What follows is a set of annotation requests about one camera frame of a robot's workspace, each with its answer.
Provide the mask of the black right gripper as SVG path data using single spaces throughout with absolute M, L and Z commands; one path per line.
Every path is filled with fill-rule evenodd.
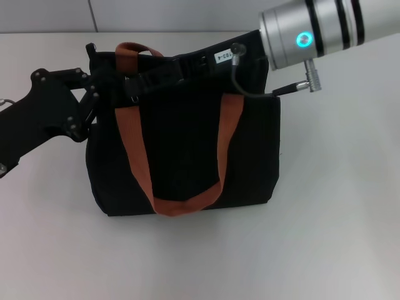
M 251 31 L 218 44 L 186 54 L 174 56 L 162 66 L 126 77 L 127 96 L 142 96 L 178 83 L 217 81 L 231 78 L 233 53 L 239 46 L 244 54 L 239 58 L 237 75 L 240 83 L 266 82 L 266 55 L 259 31 Z

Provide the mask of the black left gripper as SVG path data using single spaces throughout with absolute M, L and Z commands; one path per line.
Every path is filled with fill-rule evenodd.
M 31 90 L 1 111 L 1 177 L 19 160 L 56 136 L 80 143 L 88 138 L 100 100 L 94 91 L 105 83 L 107 69 L 91 74 L 81 68 L 31 74 Z

